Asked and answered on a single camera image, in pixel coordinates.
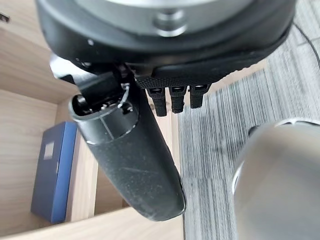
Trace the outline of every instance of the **floor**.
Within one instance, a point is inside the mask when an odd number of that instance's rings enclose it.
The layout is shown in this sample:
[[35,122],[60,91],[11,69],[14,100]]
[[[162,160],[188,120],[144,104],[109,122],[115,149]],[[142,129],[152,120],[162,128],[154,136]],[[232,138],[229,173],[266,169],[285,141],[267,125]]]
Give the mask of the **floor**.
[[[300,0],[295,22],[320,53],[320,0]],[[320,69],[293,28],[268,67],[178,116],[186,240],[235,240],[231,182],[235,159],[255,125],[291,117],[320,120]]]

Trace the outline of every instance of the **black plastic housing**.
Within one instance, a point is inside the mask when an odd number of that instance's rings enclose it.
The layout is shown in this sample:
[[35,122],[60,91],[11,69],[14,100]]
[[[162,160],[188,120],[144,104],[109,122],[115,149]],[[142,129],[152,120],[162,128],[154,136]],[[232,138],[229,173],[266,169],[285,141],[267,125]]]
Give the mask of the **black plastic housing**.
[[111,26],[74,0],[36,2],[45,39],[58,56],[70,61],[154,67],[269,47],[291,25],[296,5],[296,0],[256,0],[209,29],[164,38],[137,35]]
[[186,199],[169,148],[144,90],[132,85],[123,112],[116,105],[78,115],[69,111],[99,165],[126,202],[152,221],[185,211]]

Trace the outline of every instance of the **rubber grip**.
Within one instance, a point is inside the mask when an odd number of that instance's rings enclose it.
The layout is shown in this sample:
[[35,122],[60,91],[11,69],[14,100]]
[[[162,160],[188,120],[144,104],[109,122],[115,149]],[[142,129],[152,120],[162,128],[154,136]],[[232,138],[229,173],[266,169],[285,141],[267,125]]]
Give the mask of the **rubber grip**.
[[[70,109],[71,116],[100,167],[125,201],[146,218],[165,221],[185,211],[180,176],[144,90],[137,88],[131,97],[135,99],[131,104],[138,109],[137,122],[125,135],[111,140],[102,139],[110,133],[108,126],[103,127],[106,121],[101,124],[108,117],[105,112],[77,116]],[[117,121],[120,124],[122,119],[118,117]]]

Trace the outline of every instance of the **metal screw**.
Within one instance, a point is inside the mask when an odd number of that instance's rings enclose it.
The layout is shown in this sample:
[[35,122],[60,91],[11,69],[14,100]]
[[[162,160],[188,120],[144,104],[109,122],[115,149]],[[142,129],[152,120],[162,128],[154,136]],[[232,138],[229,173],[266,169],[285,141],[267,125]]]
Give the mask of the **metal screw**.
[[187,30],[185,12],[181,9],[166,9],[158,12],[153,25],[159,36],[165,38],[179,36]]

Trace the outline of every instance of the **textured black surface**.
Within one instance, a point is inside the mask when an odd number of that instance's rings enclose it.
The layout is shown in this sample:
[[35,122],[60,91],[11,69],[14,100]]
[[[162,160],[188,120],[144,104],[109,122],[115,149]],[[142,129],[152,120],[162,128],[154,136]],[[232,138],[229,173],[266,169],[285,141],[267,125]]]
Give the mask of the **textured black surface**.
[[170,150],[145,91],[131,88],[126,103],[133,111],[123,114],[114,106],[113,112],[106,108],[72,117],[99,166],[130,206],[152,221],[174,218],[184,212],[186,201]]

